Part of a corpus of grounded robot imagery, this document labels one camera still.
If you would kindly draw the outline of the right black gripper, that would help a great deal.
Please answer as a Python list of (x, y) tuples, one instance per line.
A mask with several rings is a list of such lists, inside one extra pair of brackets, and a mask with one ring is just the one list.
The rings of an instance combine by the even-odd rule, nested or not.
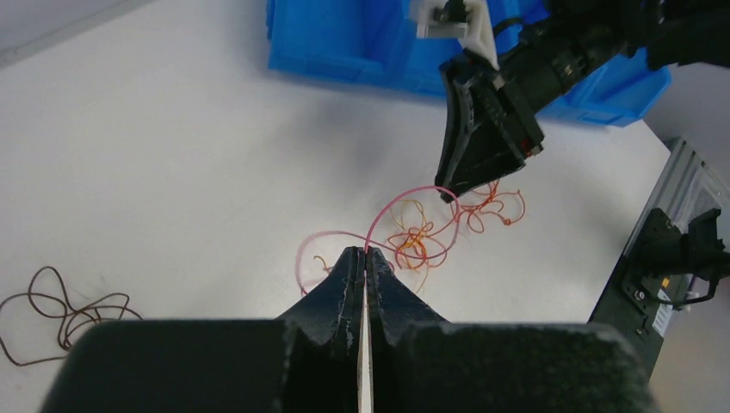
[(491, 28), (473, 31), (473, 54), (439, 67), (447, 120), (435, 176), (440, 198), (467, 192), (520, 170), (542, 151), (536, 115), (614, 58), (625, 42), (602, 22), (538, 22), (498, 55)]

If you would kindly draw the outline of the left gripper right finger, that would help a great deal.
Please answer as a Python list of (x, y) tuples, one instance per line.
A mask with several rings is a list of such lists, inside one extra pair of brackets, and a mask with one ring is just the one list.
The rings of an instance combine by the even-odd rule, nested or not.
[(409, 328), (446, 319), (396, 277), (379, 249), (368, 249), (365, 263), (372, 360), (386, 365), (390, 351)]

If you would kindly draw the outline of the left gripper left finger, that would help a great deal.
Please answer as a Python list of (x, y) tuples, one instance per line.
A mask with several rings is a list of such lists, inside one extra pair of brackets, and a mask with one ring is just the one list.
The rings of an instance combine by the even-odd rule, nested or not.
[(332, 271), (308, 295), (279, 318), (335, 361), (355, 362), (359, 355), (365, 286), (365, 253), (344, 249)]

